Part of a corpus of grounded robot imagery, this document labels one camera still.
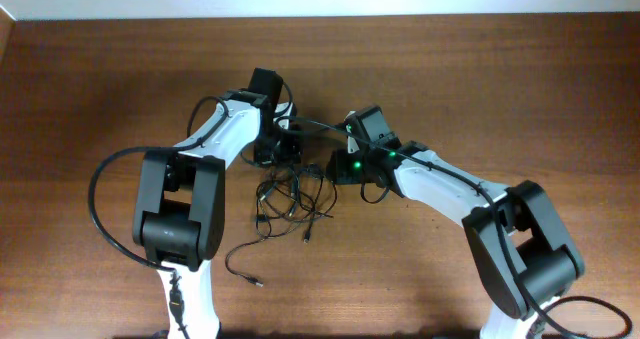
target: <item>cable connector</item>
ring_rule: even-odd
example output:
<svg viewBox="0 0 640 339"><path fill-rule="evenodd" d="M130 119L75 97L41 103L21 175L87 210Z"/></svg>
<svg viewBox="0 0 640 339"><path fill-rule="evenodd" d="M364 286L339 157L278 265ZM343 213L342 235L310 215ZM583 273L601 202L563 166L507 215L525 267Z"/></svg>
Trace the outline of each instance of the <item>cable connector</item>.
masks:
<svg viewBox="0 0 640 339"><path fill-rule="evenodd" d="M290 192L290 196L291 198L295 198L293 201L293 204L291 205L291 209L289 209L289 218L291 218L293 216L293 214L296 213L296 209L298 207L298 200L300 200L299 195L297 195L298 193L298 181L297 180L293 180L291 182L291 192Z"/></svg>
<svg viewBox="0 0 640 339"><path fill-rule="evenodd" d="M256 221L258 223L266 223L269 221L269 218L265 214L256 215Z"/></svg>
<svg viewBox="0 0 640 339"><path fill-rule="evenodd" d="M182 327L182 315L184 314L184 300L182 292L178 288L180 277L176 272L171 277L171 290L169 291L169 309L178 326Z"/></svg>
<svg viewBox="0 0 640 339"><path fill-rule="evenodd" d="M271 195L271 192L273 192L273 190L276 188L276 185L278 185L278 182L273 182L273 184L271 184L271 187L264 194L262 194L262 196L260 197L260 201L264 201L265 199L267 199L267 197Z"/></svg>
<svg viewBox="0 0 640 339"><path fill-rule="evenodd" d="M253 284L253 285L255 285L255 286L259 287L259 288L262 288L264 286L264 283L262 283L260 280L258 280L258 278L248 277L248 278L245 278L245 279L247 279L247 281L249 283L251 283L251 284Z"/></svg>
<svg viewBox="0 0 640 339"><path fill-rule="evenodd" d="M309 228L309 230L304 232L304 239L303 239L304 243L309 244L309 240L311 240L311 228Z"/></svg>

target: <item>black cable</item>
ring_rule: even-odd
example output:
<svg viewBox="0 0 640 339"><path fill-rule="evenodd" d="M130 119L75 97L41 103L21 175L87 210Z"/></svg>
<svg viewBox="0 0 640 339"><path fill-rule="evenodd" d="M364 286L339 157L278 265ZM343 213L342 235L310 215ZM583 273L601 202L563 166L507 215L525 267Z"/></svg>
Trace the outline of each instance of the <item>black cable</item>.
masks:
<svg viewBox="0 0 640 339"><path fill-rule="evenodd" d="M289 84L287 84L287 82L283 81L282 85L284 85L284 88L287 91L287 95L289 96L289 104L287 104L286 108L284 108L281 111L276 112L275 114L273 114L274 118L278 118L278 117L281 117L284 114L286 114L287 110L289 110L289 108L291 108L291 105L293 105L293 93L291 92L291 88L289 88Z"/></svg>
<svg viewBox="0 0 640 339"><path fill-rule="evenodd" d="M187 138L191 136L191 126L193 125L193 121L196 118L196 115L198 114L198 111L200 110L200 107L202 106L202 104L208 102L208 101L215 101L217 103L223 103L222 99L218 98L218 97L214 97L214 96L206 96L202 99L200 99L198 101L198 103L196 104L195 107L193 107L193 110L191 110L191 116L189 117L189 123L187 124ZM228 112L228 108L226 108L226 104L224 104L225 109L227 110L226 114L224 116L228 116L229 112Z"/></svg>
<svg viewBox="0 0 640 339"><path fill-rule="evenodd" d="M367 199L367 196L364 194L364 187L365 187L365 183L363 182L363 183L360 184L360 198L362 198L362 200L364 200L365 202L367 202L369 204L378 204L378 203L380 203L382 200L384 200L384 198L386 198L387 194L389 194L389 190L391 190L391 187L385 187L384 191L382 192L382 194L380 194L378 199L369 200L369 199Z"/></svg>
<svg viewBox="0 0 640 339"><path fill-rule="evenodd" d="M178 287L178 282L181 277L178 275L178 271L175 270L173 274L171 274L171 280L169 283L171 284L171 289L169 290L169 311L173 318L178 324L178 331L182 332L184 339L189 339L189 334L187 333L187 326L184 325L182 315L184 314L184 300L182 300L182 292Z"/></svg>
<svg viewBox="0 0 640 339"><path fill-rule="evenodd" d="M301 178L307 176L315 180L319 180L318 189L314 195L306 193L301 190ZM326 210L321 211L320 196L323 191L324 182L331 183L333 189L333 201L327 207ZM281 187L286 187L289 192L286 192ZM270 201L270 198L279 194L290 201L290 205L286 210L279 210ZM256 286L263 286L263 283L255 276L246 273L239 272L231 268L230 261L233 254L238 250L261 243L266 240L275 239L288 235L297 229L304 223L308 223L307 230L304 234L305 243L309 242L311 237L311 228L313 223L322 218L331 218L329 212L333 209L338 201L338 190L335 185L322 171L322 169L315 165L310 164L307 166L294 168L292 165L288 166L275 166L267 173L265 180L260 182L256 188L256 235L258 239L242 243L235 248L231 249L225 257L225 267L229 273L244 278L251 284ZM295 208L300 208L297 216L294 216ZM284 220L288 223L286 229L279 233L273 233L272 221ZM267 230L263 231L261 226L266 226Z"/></svg>
<svg viewBox="0 0 640 339"><path fill-rule="evenodd" d="M240 151L240 158L242 159L243 162L251 165L252 167L265 168L264 164L259 164L259 163L254 162L253 160L247 159L247 157L245 157L244 154L242 153L243 151L244 151L244 149L242 149Z"/></svg>
<svg viewBox="0 0 640 339"><path fill-rule="evenodd" d="M491 198L491 196L489 196L489 194L479 184L476 184L476 183L472 182L471 180L465 178L464 176L462 176L462 175L460 175L460 174L458 174L456 172L453 172L453 171L451 171L451 170L449 170L447 168L444 168L444 167L441 167L441 166L439 166L437 164L434 164L432 162L426 162L424 160L421 160L421 159L418 159L418 158L414 158L412 156L408 156L408 155L403 154L403 153L396 152L393 149L386 148L386 147L384 147L384 146L382 146L380 144L376 144L376 143L374 143L374 142L372 142L370 140L355 136L355 135L347 132L346 130L342 130L342 129L337 128L336 126L325 124L325 123L320 123L320 122L317 122L315 120L302 118L302 117L294 117L294 116L282 116L282 117L276 119L275 123L276 123L276 128L278 130L280 130L281 132L283 132L283 133L298 135L299 131L288 130L288 129L284 129L284 128L280 127L277 124L281 120L304 122L304 123L317 125L317 126L320 126L320 127L323 127L323 128L338 132L338 133L340 133L342 135L345 135L347 137L351 137L351 138L355 139L356 141L364 143L364 144L369 145L371 147L382 149L382 150L390 152L390 153L394 152L394 153L396 153L395 154L396 156L399 156L399 157L407 159L407 160L411 160L411 161L413 161L415 163L418 163L420 165L424 165L425 167L427 167L429 169L437 170L439 172L447 174L447 175L449 175L449 176L451 176L451 177L453 177L455 179L458 179L461 182L467 184L473 190L478 192L478 194L482 195L482 197L489 204L489 209L491 210L491 216L493 218L493 221L494 221L495 226L496 226L496 230L498 232L498 241L500 242L500 248L501 248L502 253L504 255L505 261L507 262L507 266L509 267L509 271L511 272L511 275L513 276L513 281L516 284L516 286L518 287L518 290L522 294L522 296L525 299L525 301L527 302L527 304L529 306L531 306L531 308L533 308L533 310L540 316L540 318L542 320L544 320L547 324L549 324L551 327L553 327L555 330L557 330L561 335L563 335L566 338L571 338L571 339L599 339L599 338L594 338L594 337L582 335L582 334L579 334L579 333L574 333L574 332L564 328L563 326L558 324L555 320L553 320L544 310L542 310L542 308L540 308L540 305L538 305L538 303L536 303L535 299L533 298L533 296L531 295L529 290L525 287L524 283L520 279L520 276L519 276L519 274L518 274L518 272L517 272L517 270L515 268L515 265L513 263L513 259L511 258L511 255L510 255L508 247L507 247L507 242L506 242L506 239L505 239L504 229L502 228L502 224L500 223L500 218L498 216L498 211L497 211L496 205L495 205L493 199ZM309 132L300 131L300 135L309 135ZM608 305L606 307L609 308L609 309L616 308L615 306L613 306L610 303L607 303L607 302L602 301L602 300L600 300L600 301L602 303L606 303ZM616 311L616 310L613 310L613 311L614 311L614 313L616 313L618 315L620 315L619 313L624 313L621 310L619 310L619 312ZM626 313L624 314L624 316L621 315L621 317L623 319L625 319L625 323L626 323L627 322L626 318L628 318ZM612 336L612 337L608 337L608 339L623 339L623 338L627 338L627 336L631 333L631 328L628 328L628 329L629 330L625 330L624 332L622 332L622 333L620 333L618 335L615 335L615 336Z"/></svg>
<svg viewBox="0 0 640 339"><path fill-rule="evenodd" d="M570 297L564 297L564 298L560 298L557 301L555 301L554 303L548 305L546 308L544 308L544 311L548 314L550 311L552 311L553 309L561 306L562 304L566 304L566 303L570 303L570 302L588 302L588 303L593 303L596 305L600 305L604 308L607 308L609 310L611 310L612 312L614 312L615 314L617 314L620 318L622 318L622 320L624 321L624 330L622 331L622 333L617 334L616 336L610 337L597 337L597 339L610 339L610 338L619 338L619 337L627 337L628 335L631 334L631 332L633 331L633 322L631 321L631 318L629 317L629 315L627 315L627 313L625 313L624 311L622 311L622 309L618 308L617 306L606 302L602 299L598 299L598 298L594 298L594 297L590 297L590 296L584 296L584 295L574 295L574 296L570 296ZM531 330L529 331L532 335L532 337L535 338L535 334L541 333L544 330L544 324L546 324L544 322L544 320L542 320L542 318L538 318L533 325L531 326ZM551 334L551 335L546 335L544 337L546 338L550 338L550 337L554 337L555 335Z"/></svg>

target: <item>tangled cable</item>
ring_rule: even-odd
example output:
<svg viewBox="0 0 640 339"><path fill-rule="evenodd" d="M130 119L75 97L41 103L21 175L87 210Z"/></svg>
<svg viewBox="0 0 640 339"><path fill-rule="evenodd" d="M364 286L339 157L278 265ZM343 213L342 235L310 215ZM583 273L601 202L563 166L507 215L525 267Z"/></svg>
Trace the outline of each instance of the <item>tangled cable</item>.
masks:
<svg viewBox="0 0 640 339"><path fill-rule="evenodd" d="M305 192L303 179L312 179L319 182L315 194ZM331 186L333 200L327 209L322 210L321 195L324 188ZM282 210L273 202L273 197L281 196L288 201L286 209ZM266 174L266 178L256 188L256 216L254 218L256 240L240 244L231 249L225 258L225 266L229 273L244 278L251 284L262 287L264 284L258 278L239 272L231 268L229 262L234 253L244 247L261 243L265 240L280 238L290 234L306 224L304 242L311 240L313 224L322 218L333 218L329 214L338 201L338 190L325 172L317 164L295 167L284 165L272 167ZM272 221L283 220L288 223L285 230L273 232Z"/></svg>

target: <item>black bracket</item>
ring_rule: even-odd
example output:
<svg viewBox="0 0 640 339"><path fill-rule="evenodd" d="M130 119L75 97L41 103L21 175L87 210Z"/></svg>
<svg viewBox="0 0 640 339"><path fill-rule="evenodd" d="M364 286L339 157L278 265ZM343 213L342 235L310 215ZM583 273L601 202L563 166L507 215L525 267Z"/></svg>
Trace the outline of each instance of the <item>black bracket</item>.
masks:
<svg viewBox="0 0 640 339"><path fill-rule="evenodd" d="M569 290L584 274L584 261L542 187L525 181L509 188L507 196L496 205L519 278L536 302L546 302ZM531 316L533 310L507 266L491 211L476 208L462 224L482 285L491 300L511 318ZM532 235L517 248L507 236L516 229L531 229Z"/></svg>
<svg viewBox="0 0 640 339"><path fill-rule="evenodd" d="M260 132L254 141L253 161L263 166L301 162L301 137L283 134L274 124L283 83L282 77L275 71L256 68L247 89L229 90L222 95L225 100L243 101L260 109ZM293 103L291 105L291 115L295 116L296 106ZM300 128L294 125L290 126L290 129Z"/></svg>
<svg viewBox="0 0 640 339"><path fill-rule="evenodd" d="M360 150L355 153L348 153L346 149L335 150L327 165L329 179L337 185L375 183L380 188L389 188L398 196L404 197L394 170L402 164L404 155L412 156L428 150L427 146L414 141L402 144L387 125L382 109L377 105L349 115L344 127L354 136L367 139L376 146L358 142Z"/></svg>

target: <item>wood grain surface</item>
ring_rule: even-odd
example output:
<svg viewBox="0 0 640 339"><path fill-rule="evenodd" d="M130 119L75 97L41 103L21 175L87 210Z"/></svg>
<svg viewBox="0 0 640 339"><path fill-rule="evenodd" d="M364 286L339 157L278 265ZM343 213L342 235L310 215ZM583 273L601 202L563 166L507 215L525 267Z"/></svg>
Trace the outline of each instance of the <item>wood grain surface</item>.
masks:
<svg viewBox="0 0 640 339"><path fill-rule="evenodd" d="M402 140L488 180L540 183L587 264L571 293L640 320L638 13L19 22L0 68L0 337L168 326L157 274L91 223L89 177L118 149L182 140L195 102L246 86L256 66L286 79L301 115L334 123L377 103ZM330 143L309 145L308 160L328 160ZM130 246L140 163L117 162L98 187L105 225ZM224 329L427 335L486 320L462 229L408 199L366 204L355 187L310 244L294 233L234 257L264 288L228 274L224 254L254 238L260 175L241 162L227 174L212 269ZM594 335L622 328L586 305L554 316Z"/></svg>

